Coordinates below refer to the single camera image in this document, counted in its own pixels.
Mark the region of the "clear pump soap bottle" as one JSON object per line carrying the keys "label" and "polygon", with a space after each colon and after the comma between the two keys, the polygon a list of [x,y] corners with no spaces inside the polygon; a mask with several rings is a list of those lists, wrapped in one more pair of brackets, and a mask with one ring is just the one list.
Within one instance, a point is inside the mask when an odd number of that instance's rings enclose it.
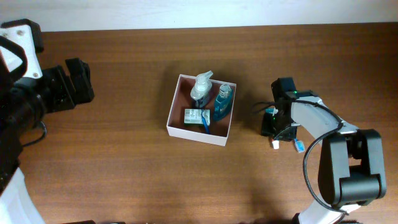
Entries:
{"label": "clear pump soap bottle", "polygon": [[210,91],[212,89],[210,77],[212,75],[213,72],[210,70],[196,76],[194,87],[190,92],[195,108],[204,108],[209,103]]}

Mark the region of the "Colgate toothpaste tube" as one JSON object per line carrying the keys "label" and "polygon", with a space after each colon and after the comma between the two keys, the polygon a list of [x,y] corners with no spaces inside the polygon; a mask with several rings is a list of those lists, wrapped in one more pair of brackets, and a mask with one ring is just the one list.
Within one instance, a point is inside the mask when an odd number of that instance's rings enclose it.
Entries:
{"label": "Colgate toothpaste tube", "polygon": [[276,134],[275,130],[275,115],[278,113],[278,109],[268,108],[266,109],[266,130],[268,132],[269,137],[271,138],[271,144],[273,149],[279,149],[279,140],[274,139],[274,135]]}

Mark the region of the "blue disposable razor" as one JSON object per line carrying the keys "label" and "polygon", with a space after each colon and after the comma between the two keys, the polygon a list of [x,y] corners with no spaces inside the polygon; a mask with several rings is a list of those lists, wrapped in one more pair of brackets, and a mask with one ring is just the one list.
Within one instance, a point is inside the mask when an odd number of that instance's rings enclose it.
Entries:
{"label": "blue disposable razor", "polygon": [[210,134],[210,129],[209,129],[209,125],[210,125],[210,112],[209,112],[209,110],[204,110],[204,109],[202,109],[200,115],[201,115],[201,120],[202,120],[203,126],[204,126],[204,128],[205,128],[205,132],[206,132],[207,134]]}

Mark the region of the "green white soap box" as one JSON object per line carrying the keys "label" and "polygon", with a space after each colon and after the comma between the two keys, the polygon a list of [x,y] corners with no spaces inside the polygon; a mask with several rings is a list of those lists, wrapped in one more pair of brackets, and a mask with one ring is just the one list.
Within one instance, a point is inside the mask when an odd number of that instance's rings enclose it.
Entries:
{"label": "green white soap box", "polygon": [[185,109],[183,122],[185,124],[199,124],[203,125],[203,119],[209,126],[210,121],[210,110],[204,109]]}

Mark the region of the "teal mouthwash bottle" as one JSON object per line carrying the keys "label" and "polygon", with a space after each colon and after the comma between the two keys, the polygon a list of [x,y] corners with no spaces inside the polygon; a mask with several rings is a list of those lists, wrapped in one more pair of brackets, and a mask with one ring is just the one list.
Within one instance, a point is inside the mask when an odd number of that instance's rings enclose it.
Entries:
{"label": "teal mouthwash bottle", "polygon": [[233,100],[233,89],[226,84],[220,86],[219,93],[215,99],[215,110],[213,119],[220,121],[231,111],[231,104]]}

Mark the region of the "blue white toothbrush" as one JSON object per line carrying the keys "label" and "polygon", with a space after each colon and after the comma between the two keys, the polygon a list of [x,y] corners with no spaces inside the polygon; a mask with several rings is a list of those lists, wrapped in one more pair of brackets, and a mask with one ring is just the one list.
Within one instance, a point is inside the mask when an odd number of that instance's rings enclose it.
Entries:
{"label": "blue white toothbrush", "polygon": [[294,147],[295,147],[296,151],[299,153],[305,152],[305,150],[306,150],[303,141],[300,141],[298,139],[294,139]]}

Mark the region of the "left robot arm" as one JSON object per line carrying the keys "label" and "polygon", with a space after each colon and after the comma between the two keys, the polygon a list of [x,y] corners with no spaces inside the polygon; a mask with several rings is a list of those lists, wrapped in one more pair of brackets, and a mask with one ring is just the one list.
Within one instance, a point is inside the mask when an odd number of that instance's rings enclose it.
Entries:
{"label": "left robot arm", "polygon": [[44,50],[38,23],[29,19],[1,24],[1,223],[43,223],[20,168],[25,147],[47,136],[46,114],[72,110],[95,97],[90,68],[80,58],[42,69]]}

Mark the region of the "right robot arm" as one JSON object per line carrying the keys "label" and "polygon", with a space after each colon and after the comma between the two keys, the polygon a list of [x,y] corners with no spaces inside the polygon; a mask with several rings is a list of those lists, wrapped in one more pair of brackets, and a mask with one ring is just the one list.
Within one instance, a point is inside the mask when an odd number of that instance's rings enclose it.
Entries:
{"label": "right robot arm", "polygon": [[263,136],[274,149],[294,142],[303,152],[303,177],[312,204],[296,213],[292,223],[341,223],[351,212],[383,198],[386,173],[381,135],[360,129],[329,109],[311,90],[298,91],[292,78],[271,85]]}

